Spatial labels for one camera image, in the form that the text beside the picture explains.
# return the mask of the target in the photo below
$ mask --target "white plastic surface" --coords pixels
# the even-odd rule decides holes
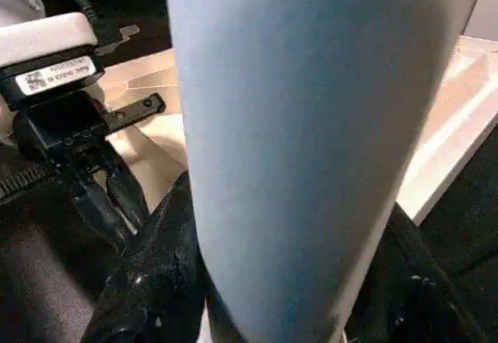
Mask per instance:
[[[97,43],[88,20],[78,12],[0,27],[0,41],[0,68]]]

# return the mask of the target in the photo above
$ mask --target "blue cylindrical object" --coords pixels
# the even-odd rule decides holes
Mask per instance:
[[[168,2],[213,299],[246,341],[337,341],[461,25],[445,0]]]

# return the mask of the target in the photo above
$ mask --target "barcode label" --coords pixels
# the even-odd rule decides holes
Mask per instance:
[[[44,80],[44,77],[41,75],[41,72],[39,71],[26,74],[24,81],[30,87],[31,90],[38,90],[47,87],[47,82]]]
[[[95,72],[92,59],[85,56],[18,75],[16,82],[24,94],[31,96],[69,82],[84,79]]]

